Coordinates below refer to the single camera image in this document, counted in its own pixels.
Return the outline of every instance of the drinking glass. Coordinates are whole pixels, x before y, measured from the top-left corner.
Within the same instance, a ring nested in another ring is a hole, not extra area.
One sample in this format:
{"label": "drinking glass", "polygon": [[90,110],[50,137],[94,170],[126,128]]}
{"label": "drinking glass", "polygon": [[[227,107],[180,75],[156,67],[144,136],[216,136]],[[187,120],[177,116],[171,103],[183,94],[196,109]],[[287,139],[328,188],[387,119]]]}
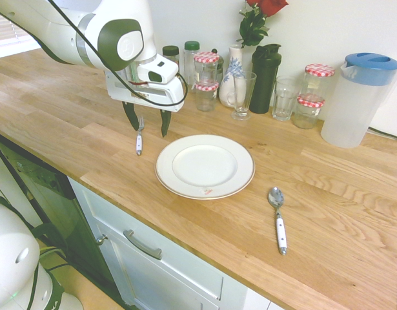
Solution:
{"label": "drinking glass", "polygon": [[234,107],[231,117],[239,121],[250,118],[249,107],[257,75],[243,71],[234,75],[234,90],[227,94],[227,101]]}
{"label": "drinking glass", "polygon": [[279,121],[288,121],[299,93],[300,84],[294,76],[279,76],[274,86],[272,116]]}

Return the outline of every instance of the spoon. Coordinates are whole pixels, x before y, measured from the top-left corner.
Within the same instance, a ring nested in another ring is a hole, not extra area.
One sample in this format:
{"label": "spoon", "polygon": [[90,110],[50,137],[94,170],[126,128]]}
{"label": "spoon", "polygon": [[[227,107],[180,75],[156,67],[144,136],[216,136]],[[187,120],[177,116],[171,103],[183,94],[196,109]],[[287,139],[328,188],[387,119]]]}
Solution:
{"label": "spoon", "polygon": [[273,187],[267,196],[269,203],[276,209],[276,229],[278,248],[281,255],[287,254],[286,231],[281,217],[280,207],[284,204],[284,195],[278,187]]}

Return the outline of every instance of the dishwasher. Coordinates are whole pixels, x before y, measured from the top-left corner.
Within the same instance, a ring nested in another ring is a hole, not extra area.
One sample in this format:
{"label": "dishwasher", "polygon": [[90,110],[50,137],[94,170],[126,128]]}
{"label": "dishwasher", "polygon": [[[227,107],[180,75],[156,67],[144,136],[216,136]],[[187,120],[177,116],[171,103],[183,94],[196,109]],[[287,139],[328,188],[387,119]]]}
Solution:
{"label": "dishwasher", "polygon": [[41,221],[53,223],[65,239],[67,262],[119,303],[115,282],[67,176],[2,135],[0,157]]}

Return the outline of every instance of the red rose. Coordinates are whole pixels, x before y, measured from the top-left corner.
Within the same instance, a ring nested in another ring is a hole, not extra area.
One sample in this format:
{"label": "red rose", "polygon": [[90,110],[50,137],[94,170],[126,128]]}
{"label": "red rose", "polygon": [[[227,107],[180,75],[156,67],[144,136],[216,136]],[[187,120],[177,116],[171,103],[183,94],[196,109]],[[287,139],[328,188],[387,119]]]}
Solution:
{"label": "red rose", "polygon": [[267,15],[267,17],[273,16],[286,5],[289,5],[286,0],[247,0],[247,3],[250,6],[257,3],[263,14]]}
{"label": "red rose", "polygon": [[261,2],[262,2],[262,0],[247,0],[247,3],[249,4],[249,6],[253,6],[256,3],[258,4],[258,6],[260,6]]}

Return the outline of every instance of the blue lid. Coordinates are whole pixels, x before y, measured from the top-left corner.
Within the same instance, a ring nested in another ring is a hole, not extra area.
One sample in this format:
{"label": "blue lid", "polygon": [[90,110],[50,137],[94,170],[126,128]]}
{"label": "blue lid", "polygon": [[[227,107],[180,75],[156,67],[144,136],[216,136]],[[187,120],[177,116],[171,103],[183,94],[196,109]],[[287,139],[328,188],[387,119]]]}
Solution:
{"label": "blue lid", "polygon": [[396,70],[397,61],[379,54],[358,53],[346,56],[347,67],[358,66],[361,68],[380,69],[380,70]]}
{"label": "blue lid", "polygon": [[349,81],[363,85],[388,85],[397,70],[396,60],[379,54],[351,54],[346,56],[345,60],[346,67],[342,69],[342,76]]}

